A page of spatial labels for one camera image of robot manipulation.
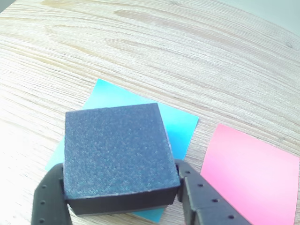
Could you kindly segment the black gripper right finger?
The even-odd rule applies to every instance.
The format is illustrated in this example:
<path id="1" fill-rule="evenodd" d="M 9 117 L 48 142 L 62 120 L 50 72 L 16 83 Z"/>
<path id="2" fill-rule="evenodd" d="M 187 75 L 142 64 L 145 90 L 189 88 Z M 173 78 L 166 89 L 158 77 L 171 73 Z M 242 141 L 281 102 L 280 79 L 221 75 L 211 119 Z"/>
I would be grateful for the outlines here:
<path id="1" fill-rule="evenodd" d="M 180 188 L 178 201 L 182 203 L 186 225 L 249 225 L 189 163 L 175 160 Z"/>

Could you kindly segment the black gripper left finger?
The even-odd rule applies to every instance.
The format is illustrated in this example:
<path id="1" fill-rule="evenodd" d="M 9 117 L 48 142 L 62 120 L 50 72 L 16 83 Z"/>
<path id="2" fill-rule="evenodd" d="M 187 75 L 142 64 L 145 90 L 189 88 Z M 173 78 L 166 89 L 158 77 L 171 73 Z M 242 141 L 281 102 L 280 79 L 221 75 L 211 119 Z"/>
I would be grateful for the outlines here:
<path id="1" fill-rule="evenodd" d="M 71 225 L 64 196 L 63 164 L 50 169 L 34 192 L 32 225 Z"/>

